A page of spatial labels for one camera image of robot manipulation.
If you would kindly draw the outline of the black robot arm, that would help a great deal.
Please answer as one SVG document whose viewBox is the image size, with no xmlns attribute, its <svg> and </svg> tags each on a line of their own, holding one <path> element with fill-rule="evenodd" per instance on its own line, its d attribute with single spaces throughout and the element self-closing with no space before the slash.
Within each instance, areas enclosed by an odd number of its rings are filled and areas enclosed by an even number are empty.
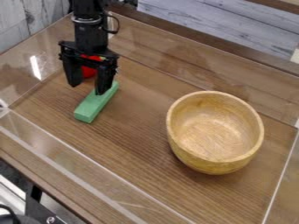
<svg viewBox="0 0 299 224">
<path fill-rule="evenodd" d="M 67 81 L 75 88 L 84 81 L 82 68 L 95 69 L 95 92 L 103 95 L 118 73 L 119 55 L 108 49 L 108 35 L 116 34 L 119 29 L 108 29 L 108 0 L 72 0 L 71 5 L 75 40 L 59 42 Z"/>
</svg>

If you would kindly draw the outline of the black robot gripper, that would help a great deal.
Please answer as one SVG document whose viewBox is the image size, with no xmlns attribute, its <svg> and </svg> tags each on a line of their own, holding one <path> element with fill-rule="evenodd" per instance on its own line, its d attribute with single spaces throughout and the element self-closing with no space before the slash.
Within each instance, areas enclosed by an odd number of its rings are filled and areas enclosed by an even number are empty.
<svg viewBox="0 0 299 224">
<path fill-rule="evenodd" d="M 98 68 L 95 81 L 96 95 L 103 95 L 112 87 L 118 73 L 118 54 L 108 49 L 108 35 L 118 30 L 108 29 L 106 17 L 72 18 L 75 40 L 63 40 L 60 60 L 70 85 L 75 88 L 83 82 L 82 67 Z"/>
</svg>

